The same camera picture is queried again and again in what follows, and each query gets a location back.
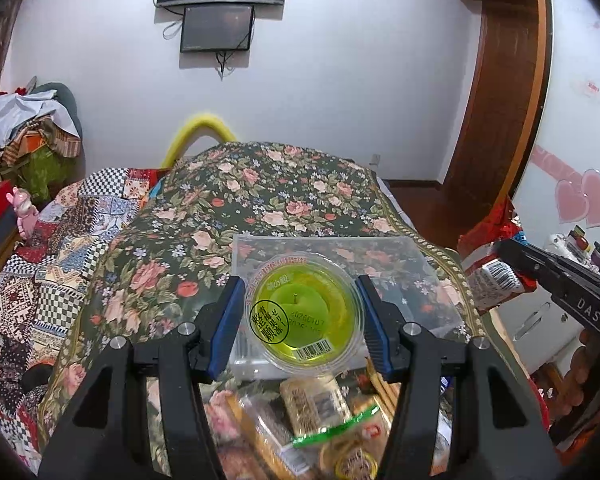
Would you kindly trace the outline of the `red snack bag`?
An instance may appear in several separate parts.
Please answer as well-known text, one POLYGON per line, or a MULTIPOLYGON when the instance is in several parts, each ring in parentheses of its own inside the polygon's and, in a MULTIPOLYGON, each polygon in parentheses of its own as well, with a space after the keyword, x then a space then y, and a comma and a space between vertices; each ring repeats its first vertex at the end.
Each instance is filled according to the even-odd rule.
POLYGON ((536 289, 533 278, 518 274, 498 256, 496 245, 503 240, 527 243, 520 218, 508 197, 495 204, 457 242, 460 264, 480 314, 536 289))

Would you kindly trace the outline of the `green-edged pastry bag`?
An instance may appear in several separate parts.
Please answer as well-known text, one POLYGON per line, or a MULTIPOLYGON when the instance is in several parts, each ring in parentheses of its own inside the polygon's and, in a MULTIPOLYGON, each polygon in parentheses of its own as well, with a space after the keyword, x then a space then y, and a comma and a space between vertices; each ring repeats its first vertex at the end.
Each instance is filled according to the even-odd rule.
POLYGON ((376 403, 338 426, 292 442, 325 479, 370 480, 377 477, 392 419, 376 403))

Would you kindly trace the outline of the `green apple jelly cup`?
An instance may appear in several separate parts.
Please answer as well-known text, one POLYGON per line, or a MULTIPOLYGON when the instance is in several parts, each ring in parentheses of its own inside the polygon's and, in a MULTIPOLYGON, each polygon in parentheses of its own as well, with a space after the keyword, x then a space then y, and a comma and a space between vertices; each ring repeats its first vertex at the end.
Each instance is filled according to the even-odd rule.
POLYGON ((289 375, 343 372, 364 346, 360 293, 322 255, 292 252, 262 263, 247 284, 245 317, 265 359, 289 375))

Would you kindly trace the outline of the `white wardrobe with hearts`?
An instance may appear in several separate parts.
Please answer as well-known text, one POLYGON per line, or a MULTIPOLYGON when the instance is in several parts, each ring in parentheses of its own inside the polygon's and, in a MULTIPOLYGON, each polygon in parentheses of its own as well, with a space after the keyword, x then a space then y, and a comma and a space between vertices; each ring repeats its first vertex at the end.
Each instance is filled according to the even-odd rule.
POLYGON ((600 246, 600 14, 591 0, 545 0, 547 81, 513 203, 530 244, 574 228, 600 246))

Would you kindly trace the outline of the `floral bed cover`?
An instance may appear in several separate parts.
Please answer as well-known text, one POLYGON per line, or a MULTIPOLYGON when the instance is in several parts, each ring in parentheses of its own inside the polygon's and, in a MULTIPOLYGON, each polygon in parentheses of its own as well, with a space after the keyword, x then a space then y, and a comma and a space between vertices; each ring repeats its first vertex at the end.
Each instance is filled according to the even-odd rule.
MULTIPOLYGON (((401 217, 375 175, 350 160, 275 143, 217 146, 170 170, 150 193, 145 209, 118 235, 66 340, 62 365, 82 365, 87 374, 112 338, 125 336, 132 344, 142 344, 193 321, 203 306, 218 300, 227 280, 236 276, 233 244, 235 236, 242 234, 283 238, 416 235, 427 242, 401 217)), ((427 243, 448 252, 463 274, 471 308, 471 334, 464 340, 468 341, 482 328, 460 257, 427 243)), ((393 421, 401 386, 386 382, 369 355, 360 368, 325 375, 336 378, 352 417, 367 403, 376 402, 393 421)), ((238 380, 228 358, 226 369, 214 382, 200 385, 224 472, 221 479, 271 479, 227 404, 232 394, 262 394, 291 432, 291 443, 298 438, 279 394, 279 385, 286 379, 238 380)), ((158 378, 147 378, 146 387, 152 466, 161 474, 158 479, 172 479, 158 378)), ((75 393, 53 377, 41 408, 44 451, 75 393)))

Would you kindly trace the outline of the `long biscuit sleeve pack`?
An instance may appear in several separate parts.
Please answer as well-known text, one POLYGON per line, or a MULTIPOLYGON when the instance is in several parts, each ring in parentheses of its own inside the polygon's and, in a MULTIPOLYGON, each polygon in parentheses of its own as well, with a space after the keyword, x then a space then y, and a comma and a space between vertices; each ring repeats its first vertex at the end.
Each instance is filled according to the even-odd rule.
POLYGON ((292 445, 292 434, 262 394, 232 394, 227 404, 257 458, 271 479, 319 479, 306 454, 292 445))

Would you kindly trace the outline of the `clear plastic storage bin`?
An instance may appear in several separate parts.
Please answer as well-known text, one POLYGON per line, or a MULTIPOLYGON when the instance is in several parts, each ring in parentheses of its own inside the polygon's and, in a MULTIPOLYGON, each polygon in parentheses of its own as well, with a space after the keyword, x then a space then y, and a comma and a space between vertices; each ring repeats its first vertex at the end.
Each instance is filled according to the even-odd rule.
POLYGON ((237 235, 232 272, 246 285, 230 371, 238 380, 337 374, 360 368, 366 275, 381 300, 434 335, 466 340, 471 308, 451 255, 416 235, 237 235))

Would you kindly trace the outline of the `cream wrapped cake pack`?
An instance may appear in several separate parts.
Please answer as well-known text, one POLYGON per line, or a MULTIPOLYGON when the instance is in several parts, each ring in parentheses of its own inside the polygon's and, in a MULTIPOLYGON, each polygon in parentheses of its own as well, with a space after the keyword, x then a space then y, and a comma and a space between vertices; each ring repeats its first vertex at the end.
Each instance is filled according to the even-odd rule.
POLYGON ((296 437, 318 434, 352 418, 332 375, 286 379, 279 385, 279 394, 296 437))

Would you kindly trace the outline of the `pink plush toy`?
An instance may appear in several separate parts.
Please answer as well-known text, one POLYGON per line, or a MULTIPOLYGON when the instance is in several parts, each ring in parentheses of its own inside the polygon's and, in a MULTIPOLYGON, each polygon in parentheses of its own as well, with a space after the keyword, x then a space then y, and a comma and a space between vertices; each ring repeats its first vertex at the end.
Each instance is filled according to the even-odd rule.
POLYGON ((28 240, 38 223, 38 208, 32 202, 31 195, 23 188, 14 186, 12 192, 6 194, 6 200, 14 208, 20 237, 28 240))

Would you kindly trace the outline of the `pile of clothes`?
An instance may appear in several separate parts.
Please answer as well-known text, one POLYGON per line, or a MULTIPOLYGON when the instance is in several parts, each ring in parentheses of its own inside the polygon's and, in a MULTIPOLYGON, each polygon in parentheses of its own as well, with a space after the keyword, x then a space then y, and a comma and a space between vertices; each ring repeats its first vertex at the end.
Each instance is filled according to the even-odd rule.
POLYGON ((73 179, 83 152, 78 104, 61 82, 0 93, 0 176, 38 205, 73 179))

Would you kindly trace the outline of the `brown wooden door frame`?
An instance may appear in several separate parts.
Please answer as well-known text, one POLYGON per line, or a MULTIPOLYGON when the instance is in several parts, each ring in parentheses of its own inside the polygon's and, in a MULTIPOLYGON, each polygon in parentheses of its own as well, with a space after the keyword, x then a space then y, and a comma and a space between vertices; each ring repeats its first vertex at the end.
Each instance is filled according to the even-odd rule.
POLYGON ((493 205, 514 195, 546 89, 546 0, 477 1, 480 35, 467 107, 424 229, 446 247, 455 247, 493 205))

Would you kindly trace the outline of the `yellow foam bed rail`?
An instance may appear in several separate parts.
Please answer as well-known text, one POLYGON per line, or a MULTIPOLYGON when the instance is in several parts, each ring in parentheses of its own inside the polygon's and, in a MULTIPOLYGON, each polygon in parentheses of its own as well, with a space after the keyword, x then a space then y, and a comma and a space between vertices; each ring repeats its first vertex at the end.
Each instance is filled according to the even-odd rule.
POLYGON ((161 168, 171 169, 201 136, 211 136, 219 144, 237 141, 232 130, 218 116, 210 113, 195 115, 189 118, 174 136, 161 163, 161 168))

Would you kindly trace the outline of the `small black wall monitor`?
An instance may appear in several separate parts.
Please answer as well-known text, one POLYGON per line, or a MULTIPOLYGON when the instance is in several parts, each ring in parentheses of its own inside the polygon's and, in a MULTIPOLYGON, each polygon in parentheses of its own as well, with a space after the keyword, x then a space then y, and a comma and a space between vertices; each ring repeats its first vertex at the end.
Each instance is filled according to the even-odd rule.
POLYGON ((253 6, 210 3, 186 6, 181 53, 248 51, 254 25, 253 6))

